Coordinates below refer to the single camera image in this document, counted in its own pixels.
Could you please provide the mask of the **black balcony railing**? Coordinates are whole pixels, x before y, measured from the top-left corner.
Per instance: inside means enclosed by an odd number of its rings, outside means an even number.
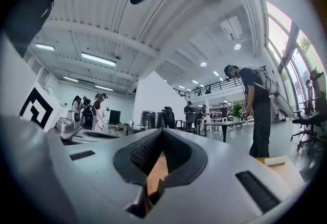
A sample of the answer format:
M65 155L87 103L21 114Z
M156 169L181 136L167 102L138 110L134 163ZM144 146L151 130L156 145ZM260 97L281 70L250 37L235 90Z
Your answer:
M179 87L176 89L174 88L174 90L181 96L184 97L185 99L189 99L192 97L200 97L206 94L211 94L211 93L216 93L216 92L220 92L220 91L229 91L232 90L234 88L237 87L243 87L243 83L241 80L239 79L232 79L232 80L223 80L223 81L219 81L216 83L212 83L209 85L205 85L205 86L197 86L194 89L186 89L186 88L182 88Z

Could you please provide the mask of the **ceiling air conditioner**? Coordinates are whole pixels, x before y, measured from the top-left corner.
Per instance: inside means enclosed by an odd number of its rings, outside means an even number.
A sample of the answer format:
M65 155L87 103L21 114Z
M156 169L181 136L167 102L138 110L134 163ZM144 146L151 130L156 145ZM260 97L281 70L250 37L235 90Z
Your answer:
M239 40L243 34L243 30L237 16L224 19L220 22L220 27L229 41Z

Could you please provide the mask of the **black standing monitor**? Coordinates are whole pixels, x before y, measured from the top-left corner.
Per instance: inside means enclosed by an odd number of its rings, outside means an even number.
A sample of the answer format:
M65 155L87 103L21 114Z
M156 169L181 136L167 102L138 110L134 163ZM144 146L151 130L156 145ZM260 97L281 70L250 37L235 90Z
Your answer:
M121 111L111 110L109 116L109 125L120 123Z

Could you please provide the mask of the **large window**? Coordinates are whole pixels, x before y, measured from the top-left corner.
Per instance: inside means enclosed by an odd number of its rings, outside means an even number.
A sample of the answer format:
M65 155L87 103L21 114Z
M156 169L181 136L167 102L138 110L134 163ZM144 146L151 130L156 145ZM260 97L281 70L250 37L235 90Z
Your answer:
M292 109L305 109L308 100L306 81L313 70L327 71L306 34L283 11L268 1L260 0L264 19L265 48L282 80Z

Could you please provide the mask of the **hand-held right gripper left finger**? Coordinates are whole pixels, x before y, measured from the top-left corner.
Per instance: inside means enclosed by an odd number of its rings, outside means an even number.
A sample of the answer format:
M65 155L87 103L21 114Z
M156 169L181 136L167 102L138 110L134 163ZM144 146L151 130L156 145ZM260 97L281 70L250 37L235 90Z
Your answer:
M143 218L128 212L130 206L147 205L147 189L126 182L113 163L121 148L160 133L153 129L71 146L64 146L59 136L47 133L51 162L47 187L54 194L47 199L52 218L72 224L164 224L162 202Z

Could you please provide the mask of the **green potted plant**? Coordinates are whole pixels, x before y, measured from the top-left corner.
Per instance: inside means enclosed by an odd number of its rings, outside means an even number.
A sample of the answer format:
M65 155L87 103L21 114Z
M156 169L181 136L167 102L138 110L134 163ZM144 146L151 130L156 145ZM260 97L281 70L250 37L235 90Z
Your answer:
M234 122L240 122L242 116L243 116L243 113L242 113L242 110L243 109L243 106L242 104L240 103L237 103L233 106L233 109L232 109L232 112L231 112L231 115L233 117L233 121Z

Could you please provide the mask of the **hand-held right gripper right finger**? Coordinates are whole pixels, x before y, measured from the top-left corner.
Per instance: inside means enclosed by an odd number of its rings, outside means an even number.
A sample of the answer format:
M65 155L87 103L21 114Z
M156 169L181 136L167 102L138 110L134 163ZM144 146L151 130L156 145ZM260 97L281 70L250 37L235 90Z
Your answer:
M150 212L150 224L275 224L306 185L290 160L268 167L234 146L178 130L167 130L196 143L207 154L201 175L186 186L167 188ZM280 203L264 212L236 175L249 171Z

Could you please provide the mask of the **white rectangular block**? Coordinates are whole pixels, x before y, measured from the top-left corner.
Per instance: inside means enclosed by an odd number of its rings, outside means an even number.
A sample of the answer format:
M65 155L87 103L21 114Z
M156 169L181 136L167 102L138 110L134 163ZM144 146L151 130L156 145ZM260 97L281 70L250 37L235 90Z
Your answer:
M264 159L264 164L266 166L278 166L284 165L287 160L286 156L279 156L279 157L269 157Z

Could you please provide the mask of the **white backpack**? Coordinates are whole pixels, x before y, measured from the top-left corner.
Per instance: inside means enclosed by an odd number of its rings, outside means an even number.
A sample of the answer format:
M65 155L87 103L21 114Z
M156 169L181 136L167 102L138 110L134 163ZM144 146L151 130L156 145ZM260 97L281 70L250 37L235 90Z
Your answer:
M272 80L269 76L268 73L264 69L256 69L255 70L256 75L260 78L261 83L256 83L254 82L255 85L258 87L266 90L269 95L274 95L278 96L279 95L279 88L277 83Z

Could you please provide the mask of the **grey work table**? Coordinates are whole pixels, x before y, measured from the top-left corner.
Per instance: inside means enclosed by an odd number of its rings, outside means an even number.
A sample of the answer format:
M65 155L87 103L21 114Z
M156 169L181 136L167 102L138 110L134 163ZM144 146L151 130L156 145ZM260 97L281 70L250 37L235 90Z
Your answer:
M237 125L243 125L245 124L245 121L218 121L218 122L206 122L204 123L204 136L207 136L207 126L221 126L223 131L223 142L226 142L226 135L227 135L227 127L228 126L237 126Z

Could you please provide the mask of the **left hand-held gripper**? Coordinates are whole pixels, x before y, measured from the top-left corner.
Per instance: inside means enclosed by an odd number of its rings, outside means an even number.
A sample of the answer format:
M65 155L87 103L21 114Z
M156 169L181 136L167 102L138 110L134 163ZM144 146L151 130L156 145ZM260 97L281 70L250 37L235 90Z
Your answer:
M20 117L38 124L44 132L54 133L63 145L88 144L105 140L115 140L119 136L74 136L77 132L93 132L81 129L80 116L68 108L42 86L33 86L21 108ZM123 133L117 127L104 128L100 133Z

